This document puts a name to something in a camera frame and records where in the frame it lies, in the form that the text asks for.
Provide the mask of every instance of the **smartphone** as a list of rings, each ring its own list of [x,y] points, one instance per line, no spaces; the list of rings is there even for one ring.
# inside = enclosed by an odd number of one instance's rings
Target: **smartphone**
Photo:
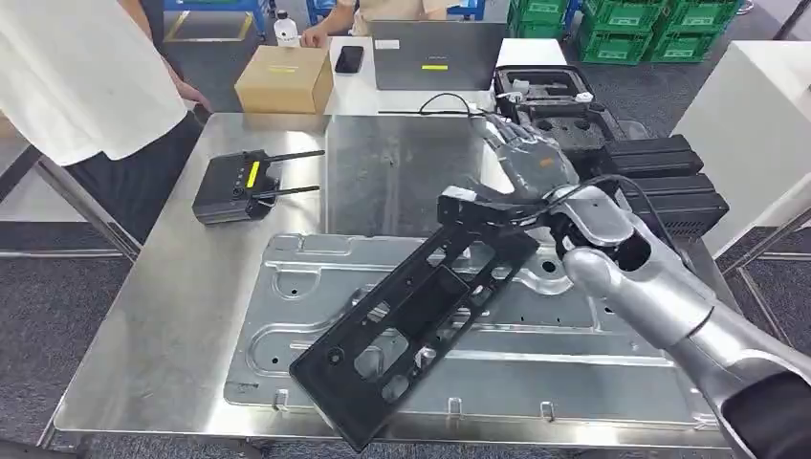
[[[339,74],[356,74],[363,62],[363,46],[344,46],[340,49],[335,71]]]

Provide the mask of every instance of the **cardboard box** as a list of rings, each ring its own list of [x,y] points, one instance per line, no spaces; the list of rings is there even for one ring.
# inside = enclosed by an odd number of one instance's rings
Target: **cardboard box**
[[[329,50],[260,46],[234,89],[245,113],[324,113],[332,94]]]

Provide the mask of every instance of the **stamped metal plate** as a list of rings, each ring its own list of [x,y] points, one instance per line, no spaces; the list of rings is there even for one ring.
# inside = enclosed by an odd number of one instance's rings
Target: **stamped metal plate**
[[[312,410],[287,369],[423,242],[282,234],[263,255],[224,395],[232,404]],[[478,266],[471,248],[455,271]],[[669,357],[572,288],[541,245],[510,286],[437,365],[403,410],[708,426],[710,409]],[[373,366],[402,352],[376,342]],[[375,368],[359,371],[376,371]]]

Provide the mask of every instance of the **white shirt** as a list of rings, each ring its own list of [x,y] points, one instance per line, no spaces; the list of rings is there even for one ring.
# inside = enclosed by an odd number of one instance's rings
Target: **white shirt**
[[[59,165],[125,158],[186,115],[115,0],[0,0],[0,111]]]
[[[338,0],[342,5],[355,8],[355,0]],[[369,35],[368,21],[416,21],[424,19],[426,12],[445,10],[461,4],[462,0],[360,0],[355,11],[353,35]]]

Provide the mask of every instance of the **black pants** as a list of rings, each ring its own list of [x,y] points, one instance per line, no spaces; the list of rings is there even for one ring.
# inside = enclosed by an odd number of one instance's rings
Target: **black pants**
[[[189,113],[164,136],[122,160],[99,153],[65,168],[143,244],[202,131]]]

